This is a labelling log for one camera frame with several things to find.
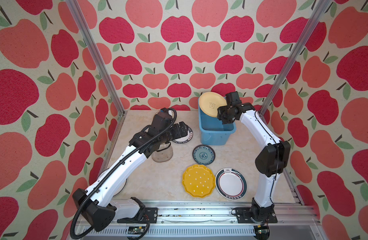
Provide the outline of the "green rim Hao Shi plate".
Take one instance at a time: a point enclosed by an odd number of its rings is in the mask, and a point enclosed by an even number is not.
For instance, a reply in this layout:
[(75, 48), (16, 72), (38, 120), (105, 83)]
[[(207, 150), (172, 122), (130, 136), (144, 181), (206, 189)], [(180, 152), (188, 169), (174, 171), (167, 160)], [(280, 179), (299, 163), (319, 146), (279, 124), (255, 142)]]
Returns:
[(188, 133), (186, 136), (176, 139), (176, 140), (172, 140), (172, 142), (178, 145), (183, 145), (183, 144), (187, 144), (188, 142), (190, 142), (192, 138), (193, 138), (193, 130), (190, 127), (188, 127)]

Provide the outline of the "cream bear plate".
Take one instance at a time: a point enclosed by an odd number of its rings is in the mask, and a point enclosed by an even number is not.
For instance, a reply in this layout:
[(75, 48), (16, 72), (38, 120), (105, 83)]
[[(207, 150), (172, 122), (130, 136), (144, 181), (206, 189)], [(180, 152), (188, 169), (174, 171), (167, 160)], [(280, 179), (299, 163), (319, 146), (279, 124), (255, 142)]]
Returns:
[(203, 93), (199, 97), (199, 107), (208, 116), (216, 118), (218, 116), (218, 108), (227, 105), (226, 99), (214, 92)]

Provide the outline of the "yellow dotted scalloped plate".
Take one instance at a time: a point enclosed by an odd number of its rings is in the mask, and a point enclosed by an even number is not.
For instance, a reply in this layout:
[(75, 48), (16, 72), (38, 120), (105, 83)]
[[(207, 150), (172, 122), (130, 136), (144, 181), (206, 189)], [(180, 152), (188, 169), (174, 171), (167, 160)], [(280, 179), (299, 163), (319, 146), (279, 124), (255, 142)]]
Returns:
[(183, 173), (182, 185), (187, 194), (194, 198), (205, 198), (216, 187), (215, 175), (204, 165), (189, 166)]

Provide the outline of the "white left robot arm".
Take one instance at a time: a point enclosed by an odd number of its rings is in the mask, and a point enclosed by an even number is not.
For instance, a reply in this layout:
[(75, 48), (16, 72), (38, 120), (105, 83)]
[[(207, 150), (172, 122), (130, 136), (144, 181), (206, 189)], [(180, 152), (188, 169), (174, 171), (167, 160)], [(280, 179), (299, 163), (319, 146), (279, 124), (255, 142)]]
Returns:
[(187, 136), (188, 126), (172, 120), (154, 123), (136, 133), (122, 156), (85, 190), (78, 188), (73, 194), (77, 212), (72, 220), (70, 236), (77, 240), (92, 230), (100, 232), (112, 221), (125, 220), (145, 223), (145, 205), (132, 197), (120, 203), (111, 200), (131, 173), (161, 144)]

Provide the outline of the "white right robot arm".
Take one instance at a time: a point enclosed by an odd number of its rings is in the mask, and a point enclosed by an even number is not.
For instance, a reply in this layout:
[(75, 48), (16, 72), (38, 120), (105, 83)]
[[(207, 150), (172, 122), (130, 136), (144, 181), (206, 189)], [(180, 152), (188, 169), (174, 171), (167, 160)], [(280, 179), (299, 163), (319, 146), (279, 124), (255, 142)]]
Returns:
[(274, 213), (273, 195), (278, 178), (288, 164), (291, 145), (287, 141), (281, 141), (267, 127), (251, 103), (242, 103), (237, 92), (226, 94), (226, 105), (218, 108), (217, 118), (222, 124), (240, 121), (262, 148), (255, 159), (260, 176), (250, 212), (254, 222), (263, 222)]

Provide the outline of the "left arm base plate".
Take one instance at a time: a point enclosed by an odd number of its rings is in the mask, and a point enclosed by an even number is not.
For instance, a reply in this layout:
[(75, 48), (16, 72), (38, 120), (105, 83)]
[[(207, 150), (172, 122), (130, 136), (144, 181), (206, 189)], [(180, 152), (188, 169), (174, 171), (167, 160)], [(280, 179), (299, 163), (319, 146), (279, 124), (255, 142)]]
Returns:
[(137, 223), (137, 224), (156, 224), (158, 217), (158, 208), (143, 208), (133, 218), (125, 218), (117, 220), (119, 224)]

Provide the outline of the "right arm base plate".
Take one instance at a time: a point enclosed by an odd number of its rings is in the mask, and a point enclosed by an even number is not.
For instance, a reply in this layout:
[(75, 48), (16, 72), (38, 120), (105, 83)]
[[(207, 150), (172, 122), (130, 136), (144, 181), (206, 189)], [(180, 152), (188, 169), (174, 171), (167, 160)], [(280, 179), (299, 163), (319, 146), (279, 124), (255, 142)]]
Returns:
[(268, 208), (234, 208), (231, 214), (235, 216), (239, 224), (276, 224), (277, 216), (272, 207)]

